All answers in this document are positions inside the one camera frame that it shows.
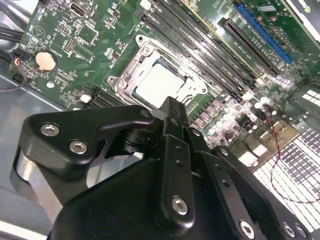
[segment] capacitor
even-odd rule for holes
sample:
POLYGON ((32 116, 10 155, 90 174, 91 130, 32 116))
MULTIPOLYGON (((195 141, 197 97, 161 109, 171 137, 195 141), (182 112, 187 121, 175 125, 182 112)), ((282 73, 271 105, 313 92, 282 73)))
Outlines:
POLYGON ((208 126, 207 131, 210 136, 212 136, 215 133, 215 129, 212 126, 208 126))
POLYGON ((271 115, 274 116, 277 114, 277 111, 272 106, 270 106, 268 104, 264 104, 264 107, 269 113, 271 113, 271 115))
POLYGON ((268 98, 262 94, 258 94, 256 96, 256 99, 258 99, 260 101, 260 103, 262 104, 267 104, 268 103, 268 98))
POLYGON ((219 119, 215 119, 213 122, 218 128, 222 128, 223 126, 222 121, 220 121, 219 119))
POLYGON ((252 134, 252 132, 253 132, 250 125, 246 126, 246 127, 245 127, 245 130, 246 130, 249 134, 252 134))
POLYGON ((223 119, 223 120, 225 120, 225 121, 228 121, 228 120, 230 120, 230 115, 228 114, 228 113, 226 113, 225 111, 223 111, 221 114, 221 118, 223 119))
POLYGON ((224 134, 225 140, 227 140, 229 143, 232 142, 232 135, 230 133, 224 134))
POLYGON ((254 99, 254 98, 250 102, 254 106, 255 109, 260 109, 263 106, 261 102, 259 102, 258 100, 254 99))
POLYGON ((250 123, 250 127, 253 129, 253 130, 256 130, 258 128, 258 125, 253 121, 250 123))

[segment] black mechanical linkage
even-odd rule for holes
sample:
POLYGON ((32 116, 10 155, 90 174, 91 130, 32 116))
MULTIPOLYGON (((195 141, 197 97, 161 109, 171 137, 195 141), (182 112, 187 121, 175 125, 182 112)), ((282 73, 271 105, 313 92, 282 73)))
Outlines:
POLYGON ((229 149, 209 149, 171 97, 154 116, 137 105, 31 116, 11 175, 52 220, 48 240, 312 239, 229 149), (88 189, 97 159, 133 152, 143 158, 88 189))

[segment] black pcie slot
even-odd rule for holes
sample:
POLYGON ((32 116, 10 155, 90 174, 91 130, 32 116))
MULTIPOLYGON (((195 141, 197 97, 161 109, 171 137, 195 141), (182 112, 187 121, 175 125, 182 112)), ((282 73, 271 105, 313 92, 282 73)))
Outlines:
POLYGON ((197 50, 198 55, 206 63, 206 65, 208 65, 208 67, 210 67, 211 69, 215 69, 218 72, 218 74, 222 76, 223 79, 227 82, 225 84, 228 84, 232 90, 240 94, 239 91, 242 91, 244 88, 239 86, 231 77, 229 77, 226 73, 220 70, 221 67, 218 66, 214 61, 212 61, 204 52, 202 52, 201 49, 199 49, 199 47, 196 44, 194 44, 188 37, 183 36, 179 29, 177 30, 175 26, 170 24, 163 16, 161 16, 157 12, 154 12, 152 17, 154 17, 157 21, 163 24, 166 28, 170 29, 176 36, 181 38, 188 48, 192 50, 197 50))
POLYGON ((219 24, 273 77, 280 74, 278 68, 252 43, 243 31, 231 20, 223 18, 219 24))
POLYGON ((188 51, 183 49, 179 44, 177 44, 174 40, 171 38, 168 38, 168 35, 164 33, 159 27, 157 27, 156 23, 153 23, 151 20, 148 19, 147 16, 143 16, 142 20, 144 23, 152 29, 155 33, 162 36, 164 39, 166 39, 172 46, 174 46, 182 55, 184 55, 192 64, 194 64, 198 69, 200 69, 205 75, 207 75, 209 78, 211 78, 212 81, 218 83, 220 88, 225 90, 227 93, 231 94, 232 90, 225 87, 225 84, 220 81, 216 76, 214 76, 206 67, 203 67, 203 64, 197 60, 196 58, 192 57, 188 51))
MULTIPOLYGON (((177 10, 181 9, 181 6, 179 6, 179 3, 178 3, 177 1, 175 1, 175 0, 167 0, 167 2, 170 3, 171 5, 173 5, 177 10)), ((170 10, 170 8, 169 8, 168 6, 166 6, 165 3, 163 3, 162 1, 160 1, 160 3, 161 3, 161 6, 162 6, 162 7, 165 6, 167 9, 170 10)), ((204 36, 207 36, 207 35, 208 35, 208 31, 203 27, 203 25, 197 23, 197 22, 196 22, 191 16, 189 16, 185 11, 179 10, 179 12, 182 14, 182 16, 183 16, 190 24, 192 24, 194 27, 196 27, 197 30, 198 30, 202 35, 204 35, 204 36)), ((184 22, 184 25, 187 26, 189 29, 191 29, 191 30, 194 32, 194 35, 195 35, 195 36, 198 36, 199 33, 198 33, 194 28, 190 27, 190 26, 189 26, 188 24, 186 24, 185 22, 184 22)), ((244 68, 241 64, 237 63, 237 60, 236 60, 227 50, 224 49, 224 46, 222 46, 220 42, 218 42, 218 41, 215 40, 214 38, 210 39, 210 41, 211 41, 214 45, 221 47, 221 48, 219 49, 219 51, 223 54, 222 56, 221 56, 221 54, 220 54, 214 47, 212 47, 212 44, 211 44, 208 40, 206 40, 206 39, 205 39, 204 37, 202 37, 202 36, 201 36, 201 38, 202 38, 202 42, 206 42, 206 45, 207 45, 212 51, 216 52, 216 54, 219 55, 222 59, 225 60, 224 57, 227 57, 228 59, 231 59, 231 60, 232 60, 232 64, 237 67, 237 69, 235 69, 235 72, 236 72, 236 73, 238 73, 237 71, 238 71, 238 69, 240 69, 242 72, 244 72, 244 73, 246 73, 246 74, 248 75, 250 82, 255 82, 255 77, 252 77, 252 76, 254 76, 254 74, 252 73, 252 71, 244 68)))
POLYGON ((160 9, 165 13, 167 14, 170 18, 172 18, 173 20, 177 21, 180 25, 181 25, 181 28, 183 29, 183 31, 192 36, 193 39, 195 39, 196 41, 198 41, 199 44, 201 44, 201 46, 203 46, 215 59, 219 60, 220 63, 224 64, 225 68, 233 75, 233 76, 236 76, 238 78, 238 81, 241 81, 241 82, 247 82, 248 79, 246 79, 240 72, 238 72, 237 69, 235 69, 235 67, 230 63, 228 62, 225 57, 228 57, 228 56, 221 56, 221 54, 214 48, 211 46, 211 44, 207 43, 207 41, 205 40, 204 37, 202 37, 201 35, 199 35, 199 33, 193 28, 191 27, 190 25, 186 24, 185 21, 181 20, 181 18, 175 14, 175 12, 169 8, 169 6, 160 1, 158 3, 158 5, 160 6, 160 9))

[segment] ram slot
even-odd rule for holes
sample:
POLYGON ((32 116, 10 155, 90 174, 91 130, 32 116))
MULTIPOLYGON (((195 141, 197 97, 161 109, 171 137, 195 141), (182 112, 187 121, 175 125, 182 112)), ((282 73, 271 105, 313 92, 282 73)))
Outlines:
POLYGON ((168 34, 164 33, 158 26, 155 21, 150 19, 147 16, 142 17, 142 21, 157 35, 161 36, 162 38, 166 39, 170 45, 174 46, 185 58, 187 58, 194 66, 196 66, 199 70, 202 71, 202 73, 206 76, 208 76, 215 84, 218 84, 219 87, 223 90, 225 90, 227 93, 231 94, 233 92, 232 89, 226 88, 225 83, 221 81, 217 76, 212 74, 206 67, 203 66, 203 64, 196 58, 190 56, 187 50, 185 50, 183 47, 181 47, 179 44, 177 44, 174 40, 171 38, 168 38, 168 34))
POLYGON ((187 35, 192 36, 192 38, 197 41, 202 47, 205 48, 205 50, 211 54, 215 59, 217 59, 224 67, 229 71, 233 76, 237 77, 237 81, 239 83, 247 83, 248 78, 243 76, 239 71, 239 68, 242 72, 245 72, 246 70, 242 66, 237 66, 238 69, 234 67, 229 61, 226 60, 227 56, 222 56, 221 53, 219 53, 214 47, 212 47, 211 44, 207 43, 206 39, 204 37, 201 37, 199 33, 189 24, 186 24, 185 21, 183 21, 172 8, 170 8, 165 2, 159 2, 158 4, 159 9, 161 9, 162 12, 164 12, 166 15, 168 15, 171 19, 179 23, 181 30, 187 35))
POLYGON ((241 75, 241 79, 244 79, 244 82, 248 82, 248 80, 250 82, 255 82, 255 75, 251 70, 248 70, 247 68, 245 68, 243 65, 239 64, 236 60, 227 50, 225 50, 225 47, 221 45, 220 42, 218 42, 216 39, 214 38, 210 38, 210 40, 208 40, 208 38, 205 38, 203 36, 207 36, 209 33, 208 31, 203 27, 203 25, 199 24, 198 22, 196 22, 192 17, 190 17, 183 9, 181 9, 181 6, 179 6, 179 3, 175 0, 167 0, 166 2, 160 1, 159 5, 161 7, 164 7, 168 10, 170 10, 174 15, 176 15, 172 8, 175 8, 181 15, 182 17, 186 20, 184 22, 184 25, 186 27, 188 27, 195 36, 197 36, 199 39, 201 38, 201 44, 205 44, 208 48, 211 49, 211 51, 215 52, 217 55, 219 55, 222 59, 229 59, 232 61, 232 63, 229 63, 232 66, 233 69, 235 69, 235 72, 238 73, 238 71, 241 71, 241 73, 238 73, 239 75, 241 75))
POLYGON ((280 72, 278 68, 252 43, 252 41, 242 32, 242 30, 231 20, 221 19, 219 24, 230 34, 240 46, 251 55, 264 70, 273 77, 277 77, 280 72))
POLYGON ((225 71, 221 70, 221 67, 216 64, 215 61, 217 61, 216 58, 214 60, 211 60, 210 57, 207 55, 206 52, 203 52, 190 38, 187 36, 183 36, 183 31, 181 29, 176 29, 175 26, 170 24, 163 16, 160 14, 154 12, 152 15, 157 21, 162 23, 166 28, 170 29, 176 36, 182 39, 183 43, 192 50, 197 50, 198 55, 201 57, 201 59, 206 63, 206 65, 209 68, 214 68, 219 73, 219 75, 222 77, 221 79, 224 80, 225 84, 228 84, 233 90, 236 91, 242 91, 244 88, 239 85, 238 82, 232 79, 231 76, 229 76, 225 71))

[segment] dimm slot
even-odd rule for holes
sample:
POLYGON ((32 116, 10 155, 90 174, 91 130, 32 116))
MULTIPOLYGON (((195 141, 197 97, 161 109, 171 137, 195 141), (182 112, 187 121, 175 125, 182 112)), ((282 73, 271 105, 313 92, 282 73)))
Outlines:
POLYGON ((235 84, 235 82, 223 71, 220 70, 220 67, 218 65, 216 65, 216 63, 214 63, 213 61, 211 61, 209 59, 208 56, 206 56, 206 54, 204 54, 189 38, 184 37, 181 34, 181 31, 176 30, 176 28, 171 25, 164 17, 162 17, 160 14, 158 14, 157 12, 154 12, 152 15, 157 21, 159 21, 160 23, 162 23, 167 29, 170 29, 177 37, 181 38, 184 42, 184 44, 192 49, 192 50, 197 50, 198 51, 198 55, 200 56, 200 58, 202 59, 202 61, 205 62, 205 64, 210 68, 210 69, 215 69, 218 74, 224 79, 225 84, 228 84, 229 87, 235 91, 238 92, 238 94, 240 94, 239 91, 243 90, 243 87, 238 86, 235 84))
POLYGON ((205 67, 203 67, 202 63, 199 62, 197 59, 193 58, 192 56, 189 55, 189 53, 183 49, 182 47, 179 46, 179 44, 176 44, 175 41, 172 39, 168 38, 168 35, 163 33, 162 30, 159 29, 159 27, 156 26, 155 23, 150 21, 147 16, 143 16, 142 20, 144 23, 151 29, 153 30, 156 34, 159 36, 162 36, 164 39, 167 39, 167 41, 174 46, 182 55, 184 55, 192 64, 194 64, 198 69, 200 69, 205 75, 207 75, 211 80, 219 85, 220 88, 225 90, 227 93, 232 93, 232 90, 228 89, 225 87, 225 84, 221 82, 216 76, 214 76, 211 72, 209 72, 205 67))
MULTIPOLYGON (((179 3, 176 2, 175 0, 167 0, 167 2, 169 4, 171 4, 172 6, 174 6, 177 10, 179 10, 181 8, 181 6, 179 6, 179 3)), ((206 28, 197 23, 191 16, 189 16, 185 11, 183 10, 180 10, 179 11, 183 17, 190 23, 193 25, 193 27, 196 27, 198 29, 198 31, 200 33, 202 33, 204 36, 206 36, 208 34, 208 31, 206 30, 206 28)), ((252 77, 254 76, 253 72, 251 70, 248 70, 246 68, 244 68, 242 65, 240 65, 239 63, 237 63, 237 60, 227 51, 224 49, 224 46, 221 45, 221 43, 219 43, 217 40, 215 40, 214 38, 210 39, 210 41, 212 43, 210 43, 209 41, 207 41, 205 38, 204 38, 204 41, 212 48, 212 44, 216 45, 216 46, 220 46, 221 48, 219 49, 221 51, 221 53, 226 56, 228 59, 232 60, 233 64, 238 68, 240 69, 242 72, 246 73, 249 77, 249 80, 251 82, 254 82, 255 81, 255 77, 252 77)))
POLYGON ((214 47, 208 44, 206 40, 203 37, 201 37, 197 31, 195 31, 194 28, 190 27, 183 20, 181 20, 181 18, 177 14, 175 14, 175 12, 172 9, 170 9, 167 4, 165 4, 164 2, 159 2, 158 5, 161 7, 161 10, 166 15, 168 15, 170 18, 177 21, 181 25, 181 28, 183 29, 183 31, 185 31, 185 33, 192 36, 192 38, 194 38, 201 46, 203 46, 214 58, 218 59, 218 61, 221 64, 223 64, 224 67, 233 76, 236 76, 239 82, 247 81, 247 79, 241 73, 239 73, 238 70, 235 69, 235 67, 230 62, 228 62, 223 56, 221 56, 214 47))

